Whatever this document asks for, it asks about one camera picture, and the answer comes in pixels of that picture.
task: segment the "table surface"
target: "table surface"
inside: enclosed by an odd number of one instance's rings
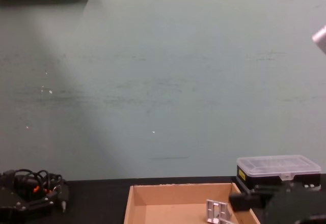
[[[70,202],[66,213],[54,210],[51,216],[27,222],[28,224],[123,224],[129,188],[133,185],[223,183],[234,177],[186,177],[70,181]]]

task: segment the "painted wall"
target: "painted wall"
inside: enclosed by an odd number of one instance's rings
[[[67,179],[326,169],[326,0],[2,0],[0,170]]]

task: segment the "white object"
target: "white object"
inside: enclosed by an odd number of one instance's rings
[[[279,176],[282,181],[293,180],[295,175],[321,173],[319,165],[302,155],[238,158],[237,164],[249,177]]]
[[[313,35],[312,40],[326,54],[326,26]]]

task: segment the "clear plastic box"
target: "clear plastic box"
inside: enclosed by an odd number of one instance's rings
[[[319,165],[302,155],[238,158],[237,165],[248,177],[279,176],[282,181],[293,180],[296,175],[321,173]]]

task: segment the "plastic storage box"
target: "plastic storage box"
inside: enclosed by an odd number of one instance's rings
[[[302,155],[246,157],[237,160],[237,177],[248,189],[280,185],[283,181],[320,186],[321,168]]]

